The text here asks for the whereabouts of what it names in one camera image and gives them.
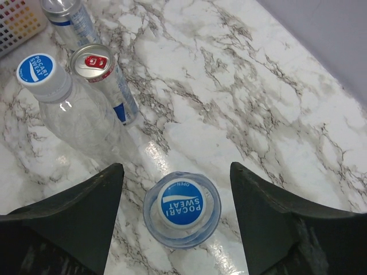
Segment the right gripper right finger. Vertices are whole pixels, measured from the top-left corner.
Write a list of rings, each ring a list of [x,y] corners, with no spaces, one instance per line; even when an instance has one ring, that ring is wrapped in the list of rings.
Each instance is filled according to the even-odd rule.
[[[299,197],[238,162],[230,180],[249,274],[366,273],[366,214]]]

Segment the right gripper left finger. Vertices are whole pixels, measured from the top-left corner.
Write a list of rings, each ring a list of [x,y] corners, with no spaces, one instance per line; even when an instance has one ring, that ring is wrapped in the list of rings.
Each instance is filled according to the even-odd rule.
[[[1,274],[103,274],[124,179],[115,163],[1,216]]]

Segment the blue labelled plastic bottle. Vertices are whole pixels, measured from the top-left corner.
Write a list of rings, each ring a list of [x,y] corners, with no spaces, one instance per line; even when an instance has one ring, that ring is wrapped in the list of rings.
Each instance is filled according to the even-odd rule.
[[[191,249],[205,242],[220,216],[220,194],[202,174],[169,173],[147,191],[143,201],[149,233],[171,249]]]

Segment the blue bottle cap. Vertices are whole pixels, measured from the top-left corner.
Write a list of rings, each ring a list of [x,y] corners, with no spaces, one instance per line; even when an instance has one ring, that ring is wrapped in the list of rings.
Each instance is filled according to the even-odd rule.
[[[42,102],[61,99],[72,86],[70,75],[52,56],[45,53],[32,54],[23,59],[17,68],[17,78]]]
[[[177,230],[194,227],[201,222],[206,211],[204,190],[188,178],[179,177],[165,183],[157,200],[164,223]]]

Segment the clear unlabelled plastic bottle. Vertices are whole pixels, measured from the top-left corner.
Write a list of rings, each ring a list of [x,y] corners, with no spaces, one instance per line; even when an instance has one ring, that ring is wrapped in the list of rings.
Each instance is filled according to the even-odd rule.
[[[99,164],[137,163],[137,147],[105,95],[69,75],[72,86],[61,99],[42,102],[35,98],[47,129]]]

